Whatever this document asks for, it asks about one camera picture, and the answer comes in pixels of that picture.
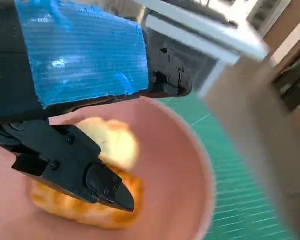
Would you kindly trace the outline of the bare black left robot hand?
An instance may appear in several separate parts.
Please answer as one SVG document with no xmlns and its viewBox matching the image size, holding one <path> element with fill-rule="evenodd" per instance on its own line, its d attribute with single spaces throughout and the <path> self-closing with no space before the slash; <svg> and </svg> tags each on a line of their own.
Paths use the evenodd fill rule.
<svg viewBox="0 0 300 240">
<path fill-rule="evenodd" d="M 57 191 L 135 208 L 100 146 L 49 118 L 191 90 L 183 63 L 166 46 L 149 45 L 134 21 L 69 0 L 0 0 L 0 147 L 15 155 L 15 171 Z"/>
</svg>

